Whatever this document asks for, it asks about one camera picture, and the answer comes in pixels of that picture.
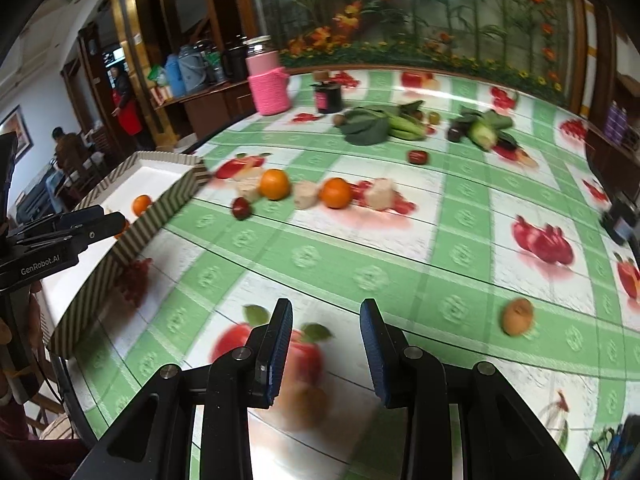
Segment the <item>picture frame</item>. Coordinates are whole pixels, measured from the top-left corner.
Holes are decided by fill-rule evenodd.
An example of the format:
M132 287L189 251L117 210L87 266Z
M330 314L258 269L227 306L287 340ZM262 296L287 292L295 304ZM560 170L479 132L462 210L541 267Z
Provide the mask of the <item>picture frame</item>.
M18 151L15 155L15 161L18 162L22 156L29 151L33 146L33 141L27 130L27 126L24 124L24 116L20 105L17 105L0 123L0 135L7 134L9 132L16 132L18 134Z

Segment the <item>orange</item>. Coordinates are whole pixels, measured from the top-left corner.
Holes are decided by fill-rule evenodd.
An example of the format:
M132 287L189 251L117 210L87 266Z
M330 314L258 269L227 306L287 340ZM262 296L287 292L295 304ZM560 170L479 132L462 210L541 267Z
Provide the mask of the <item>orange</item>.
M140 195L131 204L131 210L135 216L140 216L151 204L152 200L149 195Z
M123 234L124 231L126 231L127 229L129 229L129 220L127 220L126 218L124 219L124 227L122 228L122 231L120 231L118 234L113 235L113 237L117 240L118 238L120 238Z
M320 191L322 203L332 209L342 209L351 203L351 186L341 178L330 178Z
M267 170L260 179L260 193L269 200L280 200L289 195L289 177L282 170Z

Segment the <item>person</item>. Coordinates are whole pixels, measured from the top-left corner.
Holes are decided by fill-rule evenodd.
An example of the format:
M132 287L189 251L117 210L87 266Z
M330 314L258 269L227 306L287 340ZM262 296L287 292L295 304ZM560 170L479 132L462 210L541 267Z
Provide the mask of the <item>person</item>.
M42 340L40 306L34 295L41 288L40 282L33 283L29 300L27 340L34 352ZM9 327L0 319L0 344L7 344L12 336ZM30 433L24 407L15 402L11 386L1 371L0 436L5 440L0 442L0 447L8 447L14 469L21 466L31 480L68 480L88 453L77 438L38 440Z
M60 126L53 129L51 136L56 141L56 165L60 170L66 176L77 171L80 177L85 177L87 169L84 167L84 162L91 156L91 153L80 136L66 134Z
M109 72L114 81L115 88L111 92L111 97L116 106L111 115L117 117L122 129L136 139L139 150L154 151L156 143L138 117L136 99L127 71L122 65L116 64L110 67Z

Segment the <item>woman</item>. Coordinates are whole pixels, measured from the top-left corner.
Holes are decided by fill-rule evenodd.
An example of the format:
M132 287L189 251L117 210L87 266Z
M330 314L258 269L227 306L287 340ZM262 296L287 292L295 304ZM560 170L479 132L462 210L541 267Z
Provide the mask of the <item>woman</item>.
M120 64L111 66L109 70L115 86L111 92L111 97L113 98L113 104L116 105L111 115L117 117L120 126L136 139L139 150L154 151L156 149L154 138L138 118L136 99L133 97L133 88L127 71Z

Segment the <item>pink thermos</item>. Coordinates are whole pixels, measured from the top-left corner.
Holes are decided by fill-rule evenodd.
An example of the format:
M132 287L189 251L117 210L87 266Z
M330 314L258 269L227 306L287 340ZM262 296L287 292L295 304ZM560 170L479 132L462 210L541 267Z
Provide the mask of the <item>pink thermos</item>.
M275 115L291 108L287 84L289 74L280 66L278 51L271 45L270 36L246 40L246 66L249 88L255 108L260 115Z

